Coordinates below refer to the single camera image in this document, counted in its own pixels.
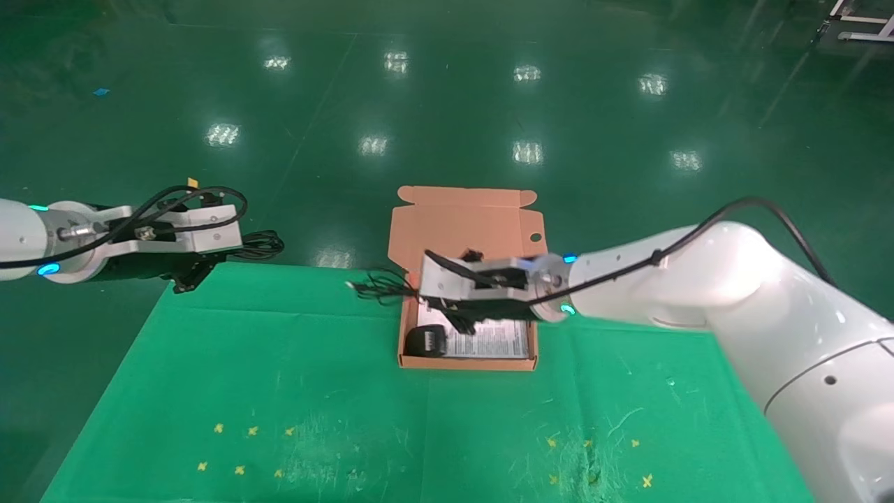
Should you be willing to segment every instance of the green table cover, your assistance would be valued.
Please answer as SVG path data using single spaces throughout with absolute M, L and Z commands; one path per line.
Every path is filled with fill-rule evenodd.
M 163 295 L 44 503 L 811 500 L 710 335 L 577 316 L 534 372 L 402 370 L 359 277 Z

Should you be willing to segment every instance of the cardboard box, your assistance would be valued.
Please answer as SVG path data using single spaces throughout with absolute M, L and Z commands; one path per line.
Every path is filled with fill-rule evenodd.
M 477 250 L 487 260 L 546 253 L 544 216 L 522 209 L 537 199 L 532 191 L 403 186 L 398 196 L 409 203 L 392 212 L 388 258 L 408 271 L 419 286 L 425 250 L 457 258 Z M 459 371 L 532 371 L 537 366 L 537 326 L 527 327 L 527 359 L 425 358 L 403 353 L 404 338 L 416 326 L 419 304 L 406 299 L 398 335 L 398 364 L 406 369 Z

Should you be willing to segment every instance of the robotic arm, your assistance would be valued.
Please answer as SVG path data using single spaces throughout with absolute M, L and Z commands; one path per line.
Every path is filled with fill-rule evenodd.
M 186 192 L 178 199 L 165 198 Z M 236 209 L 224 195 L 241 200 Z M 200 201 L 190 209 L 186 203 Z M 165 189 L 134 209 L 63 200 L 47 207 L 0 199 L 0 280 L 37 274 L 63 284 L 161 277 L 194 290 L 230 256 L 266 260 L 283 249 L 273 231 L 240 235 L 248 209 L 226 187 Z
M 576 311 L 712 331 L 818 501 L 894 502 L 894 327 L 753 228 L 718 221 L 577 257 L 446 260 L 426 253 L 419 295 L 457 329 Z

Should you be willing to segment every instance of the black cable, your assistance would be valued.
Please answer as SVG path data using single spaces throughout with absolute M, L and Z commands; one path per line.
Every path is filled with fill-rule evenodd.
M 348 286 L 357 292 L 357 297 L 363 300 L 376 300 L 382 305 L 393 305 L 383 300 L 403 297 L 418 297 L 419 292 L 407 281 L 403 274 L 386 268 L 370 269 L 367 272 L 367 281 L 347 282 Z
M 223 220 L 221 222 L 214 222 L 211 224 L 203 224 L 201 226 L 171 227 L 171 228 L 167 228 L 167 229 L 157 229 L 155 231 L 156 235 L 187 233 L 187 232 L 193 232 L 193 231 L 204 231 L 207 229 L 216 229 L 217 227 L 228 226 L 229 224 L 232 224 L 233 222 L 239 221 L 239 219 L 244 217 L 245 213 L 249 210 L 249 202 L 248 202 L 248 200 L 245 199 L 245 196 L 242 195 L 242 192 L 236 191 L 229 187 L 213 186 L 213 187 L 205 187 L 204 189 L 191 189 L 191 190 L 192 190 L 192 192 L 184 195 L 183 197 L 179 198 L 178 200 L 171 201 L 170 203 L 164 205 L 161 209 L 159 209 L 155 213 L 149 215 L 148 217 L 143 217 L 138 222 L 138 224 L 136 226 L 147 226 L 147 225 L 155 222 L 156 220 L 158 220 L 159 217 L 161 217 L 168 211 L 171 211 L 172 209 L 177 208 L 181 204 L 184 204 L 190 200 L 194 200 L 197 197 L 203 196 L 205 194 L 214 194 L 214 195 L 229 194 L 229 195 L 235 197 L 236 199 L 238 199 L 239 201 L 241 201 L 242 205 L 240 206 L 239 209 L 236 210 L 236 215 L 234 215 L 233 217 L 227 218 L 226 220 Z
M 285 250 L 285 243 L 276 231 L 266 230 L 242 236 L 242 248 L 228 251 L 228 255 L 244 260 L 270 260 Z
M 819 257 L 817 257 L 816 251 L 814 251 L 813 247 L 810 245 L 810 243 L 807 242 L 807 240 L 801 234 L 801 231 L 798 230 L 797 226 L 795 226 L 795 223 L 792 222 L 791 218 L 785 213 L 785 211 L 782 210 L 782 208 L 780 208 L 778 205 L 776 205 L 776 203 L 774 203 L 770 200 L 766 200 L 766 199 L 758 198 L 758 197 L 744 197 L 739 200 L 734 200 L 731 203 L 727 204 L 726 206 L 723 206 L 722 208 L 718 209 L 711 216 L 706 218 L 701 224 L 696 226 L 696 228 L 689 231 L 686 235 L 679 238 L 676 242 L 672 243 L 670 246 L 668 246 L 667 248 L 665 248 L 663 250 L 655 250 L 651 256 L 649 256 L 645 259 L 642 259 L 638 262 L 630 264 L 629 266 L 626 266 L 625 268 L 614 270 L 610 273 L 604 274 L 599 277 L 594 277 L 593 279 L 589 279 L 579 285 L 575 285 L 575 286 L 566 288 L 564 290 L 560 290 L 559 292 L 554 292 L 552 294 L 544 295 L 542 297 L 537 297 L 535 299 L 531 299 L 530 301 L 526 301 L 522 304 L 519 304 L 517 307 L 514 307 L 509 311 L 498 311 L 498 312 L 491 313 L 489 315 L 489 317 L 495 317 L 495 316 L 498 316 L 501 314 L 506 314 L 508 312 L 525 310 L 525 309 L 533 307 L 535 305 L 538 305 L 541 303 L 548 303 L 548 302 L 554 301 L 556 299 L 561 299 L 562 297 L 564 297 L 566 295 L 574 294 L 576 292 L 580 292 L 581 290 L 586 290 L 587 288 L 591 288 L 593 286 L 600 285 L 601 283 L 605 283 L 607 281 L 612 281 L 614 279 L 626 276 L 630 273 L 636 272 L 640 269 L 643 269 L 643 268 L 646 268 L 649 266 L 653 266 L 653 267 L 658 266 L 665 257 L 667 257 L 668 255 L 671 255 L 674 252 L 678 252 L 679 250 L 681 250 L 688 244 L 692 243 L 695 239 L 697 239 L 699 236 L 704 234 L 705 231 L 707 231 L 709 228 L 711 228 L 711 226 L 720 222 L 721 219 L 723 217 L 725 217 L 727 214 L 729 214 L 731 211 L 736 210 L 736 209 L 745 208 L 748 206 L 763 206 L 764 208 L 767 208 L 774 216 L 776 216 L 776 218 L 778 218 L 782 222 L 782 224 L 786 227 L 786 229 L 789 231 L 789 233 L 792 235 L 792 237 L 795 238 L 795 241 L 797 242 L 798 247 L 800 247 L 801 251 L 804 253 L 804 255 L 806 255 L 807 259 L 810 261 L 810 264 L 816 270 L 816 274 L 820 277 L 820 279 L 822 279 L 823 281 L 825 281 L 826 283 L 828 283 L 831 286 L 835 286 L 836 288 L 838 287 L 835 284 L 835 281 L 832 280 L 832 278 L 829 274 L 829 271 L 826 270 L 826 268 L 823 266 L 822 262 L 820 261 Z M 460 268 L 462 267 L 459 264 L 456 264 L 455 262 L 452 262 L 452 264 L 454 266 L 457 266 Z M 469 311 L 469 310 L 459 310 L 459 309 L 449 309 L 449 308 L 443 309 L 442 311 L 449 312 L 449 313 L 455 314 L 455 315 L 460 315 L 460 316 L 462 314 L 475 314 L 477 316 L 480 316 L 482 314 L 481 311 Z
M 76 257 L 78 255 L 81 255 L 82 253 L 90 252 L 91 250 L 95 250 L 96 248 L 99 248 L 103 244 L 106 244 L 106 243 L 112 241 L 114 238 L 118 237 L 121 234 L 124 234 L 125 232 L 132 232 L 133 227 L 131 226 L 131 224 L 134 223 L 135 221 L 137 221 L 138 219 L 142 218 L 142 215 L 144 213 L 146 213 L 147 211 L 150 211 L 159 201 L 163 200 L 165 197 L 167 197 L 175 192 L 180 192 L 180 191 L 192 191 L 194 193 L 194 192 L 210 191 L 212 189 L 218 190 L 219 192 L 223 192 L 220 190 L 221 187 L 210 187 L 208 189 L 200 189 L 200 190 L 197 190 L 195 187 L 189 187 L 188 185 L 175 185 L 173 187 L 168 187 L 166 189 L 163 189 L 156 195 L 152 196 L 151 198 L 149 198 L 149 200 L 147 200 L 145 203 L 143 203 L 139 208 L 135 209 L 129 217 L 122 220 L 115 227 L 115 229 L 112 229 L 109 233 L 100 237 L 99 239 L 95 240 L 94 242 L 87 243 L 83 246 L 79 246 L 78 248 L 74 248 L 69 251 L 63 251 L 62 253 L 57 253 L 56 255 L 50 255 L 48 257 L 40 257 L 40 258 L 36 258 L 36 259 L 26 259 L 26 260 L 10 260 L 10 261 L 6 261 L 6 262 L 0 262 L 0 269 L 31 268 L 31 267 L 36 267 L 36 266 L 42 266 L 42 265 L 52 263 L 52 262 L 61 262 L 63 260 L 68 260 L 71 257 Z M 188 231 L 193 231 L 193 230 L 204 230 L 204 229 L 212 229 L 212 228 L 217 228 L 217 227 L 222 227 L 222 226 L 228 226 L 229 224 L 231 224 L 231 223 L 235 222 L 236 220 L 238 220 L 239 218 L 241 218 L 242 215 L 245 214 L 244 210 L 247 209 L 247 206 L 245 206 L 245 202 L 246 202 L 245 196 L 243 196 L 239 192 L 234 191 L 233 189 L 228 189 L 226 187 L 224 187 L 224 189 L 226 189 L 225 193 L 230 193 L 231 195 L 234 195 L 237 198 L 241 199 L 243 202 L 243 207 L 242 207 L 242 209 L 240 209 L 239 211 L 236 212 L 236 217 L 227 218 L 226 220 L 222 220 L 220 222 L 214 222 L 213 224 L 205 224 L 203 226 L 174 228 L 174 229 L 171 229 L 171 232 L 188 232 Z M 158 212 L 156 212 L 153 215 L 155 217 L 157 217 L 162 214 L 159 214 Z

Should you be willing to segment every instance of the box lid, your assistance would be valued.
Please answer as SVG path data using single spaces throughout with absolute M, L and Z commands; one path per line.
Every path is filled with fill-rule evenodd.
M 472 249 L 488 260 L 546 253 L 543 214 L 522 209 L 533 191 L 404 185 L 397 193 L 410 204 L 392 212 L 388 258 L 407 271 L 419 271 L 425 250 L 457 258 Z

